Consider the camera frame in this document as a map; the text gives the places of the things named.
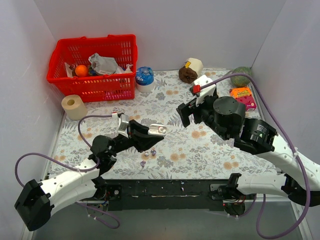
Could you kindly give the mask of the white earbud charging case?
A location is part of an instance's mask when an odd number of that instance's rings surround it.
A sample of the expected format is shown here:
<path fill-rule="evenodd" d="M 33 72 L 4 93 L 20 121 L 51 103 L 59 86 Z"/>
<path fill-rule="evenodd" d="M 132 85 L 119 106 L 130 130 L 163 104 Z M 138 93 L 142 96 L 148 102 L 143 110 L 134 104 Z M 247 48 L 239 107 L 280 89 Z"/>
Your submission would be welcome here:
<path fill-rule="evenodd" d="M 162 133 L 159 131 L 159 127 L 166 128 L 166 133 Z M 162 124 L 151 124 L 148 127 L 148 134 L 153 136 L 165 136 L 167 134 L 167 127 Z"/>

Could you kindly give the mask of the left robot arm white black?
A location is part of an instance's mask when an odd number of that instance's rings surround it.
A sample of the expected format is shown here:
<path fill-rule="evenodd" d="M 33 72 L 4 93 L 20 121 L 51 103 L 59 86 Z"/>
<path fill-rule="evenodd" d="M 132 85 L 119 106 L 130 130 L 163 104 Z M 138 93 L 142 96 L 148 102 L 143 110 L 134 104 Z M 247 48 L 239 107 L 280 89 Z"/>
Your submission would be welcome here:
<path fill-rule="evenodd" d="M 45 225 L 59 210 L 87 198 L 103 199 L 108 190 L 103 185 L 103 174 L 116 163 L 118 153 L 134 147 L 139 153 L 162 141 L 167 127 L 161 124 L 144 126 L 121 115 L 118 136 L 96 136 L 89 155 L 78 166 L 67 167 L 60 175 L 42 181 L 32 179 L 21 184 L 22 191 L 14 208 L 29 231 Z"/>

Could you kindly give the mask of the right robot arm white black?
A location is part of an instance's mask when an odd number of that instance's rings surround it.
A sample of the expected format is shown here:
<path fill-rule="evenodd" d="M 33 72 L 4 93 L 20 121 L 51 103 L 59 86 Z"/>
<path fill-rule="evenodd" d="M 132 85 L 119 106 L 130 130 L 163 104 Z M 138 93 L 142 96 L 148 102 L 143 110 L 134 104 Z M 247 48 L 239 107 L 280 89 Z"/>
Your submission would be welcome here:
<path fill-rule="evenodd" d="M 237 199 L 251 194 L 267 194 L 289 198 L 305 206 L 307 189 L 300 159 L 306 172 L 310 188 L 309 207 L 320 204 L 320 166 L 301 153 L 294 153 L 284 138 L 267 122 L 257 118 L 246 118 L 246 107 L 231 96 L 206 96 L 197 105 L 196 99 L 178 106 L 184 127 L 190 125 L 189 116 L 196 124 L 204 123 L 223 140 L 234 140 L 234 147 L 252 154 L 277 167 L 276 175 L 248 176 L 241 173 L 230 175 L 227 184 L 213 190 L 217 199 Z"/>

